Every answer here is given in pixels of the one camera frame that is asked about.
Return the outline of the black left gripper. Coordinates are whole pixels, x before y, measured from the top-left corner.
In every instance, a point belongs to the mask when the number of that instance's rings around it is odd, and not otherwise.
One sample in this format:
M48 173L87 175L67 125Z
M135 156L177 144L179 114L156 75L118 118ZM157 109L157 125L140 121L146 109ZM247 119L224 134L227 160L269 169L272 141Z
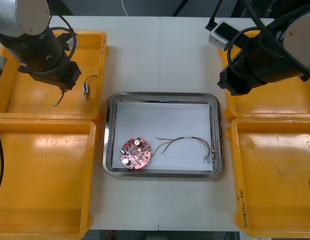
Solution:
M55 67L54 64L44 63L43 61L35 61L27 67L20 65L18 71L21 73L29 74L34 80L45 84L57 86L61 89L62 93L76 85L76 82L81 75L81 71L74 61L68 61L67 64L54 72L45 74L34 74L31 72L46 72Z

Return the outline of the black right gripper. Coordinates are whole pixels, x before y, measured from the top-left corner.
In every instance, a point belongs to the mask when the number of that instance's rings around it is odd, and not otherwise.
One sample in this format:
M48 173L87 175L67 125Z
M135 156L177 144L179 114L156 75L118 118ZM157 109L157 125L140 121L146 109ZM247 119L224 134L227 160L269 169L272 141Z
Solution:
M258 66L249 62L232 62L219 74L217 85L233 96L248 94L260 86L257 70Z

